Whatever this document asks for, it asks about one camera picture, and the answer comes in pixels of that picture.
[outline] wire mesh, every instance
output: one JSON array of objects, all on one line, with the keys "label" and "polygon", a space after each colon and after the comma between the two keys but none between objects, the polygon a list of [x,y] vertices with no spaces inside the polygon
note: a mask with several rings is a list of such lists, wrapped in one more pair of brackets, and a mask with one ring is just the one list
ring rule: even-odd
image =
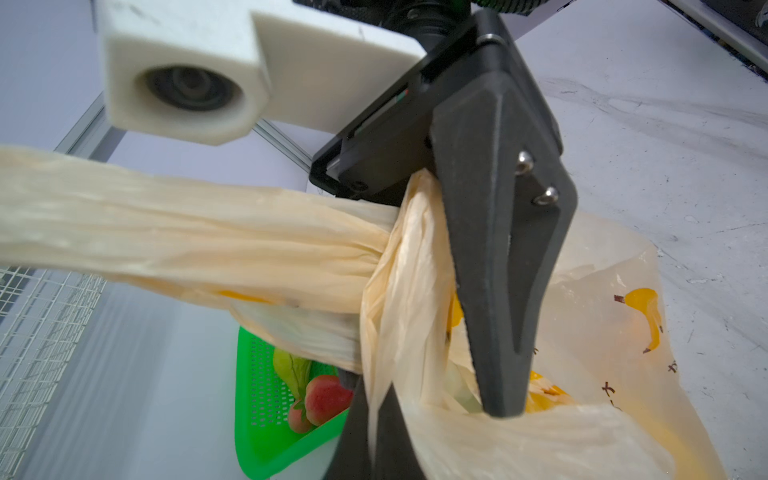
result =
[{"label": "wire mesh", "polygon": [[14,477],[105,284],[0,267],[0,479]]}]

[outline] green plastic basket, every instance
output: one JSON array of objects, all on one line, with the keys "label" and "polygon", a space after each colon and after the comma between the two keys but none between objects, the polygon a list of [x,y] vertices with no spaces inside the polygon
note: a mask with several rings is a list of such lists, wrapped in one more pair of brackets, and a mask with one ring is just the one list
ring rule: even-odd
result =
[{"label": "green plastic basket", "polygon": [[[341,434],[343,412],[306,434],[288,427],[294,402],[288,387],[272,368],[275,347],[240,329],[237,337],[235,387],[235,449],[248,478],[264,480]],[[332,366],[314,362],[310,378],[335,375]]]}]

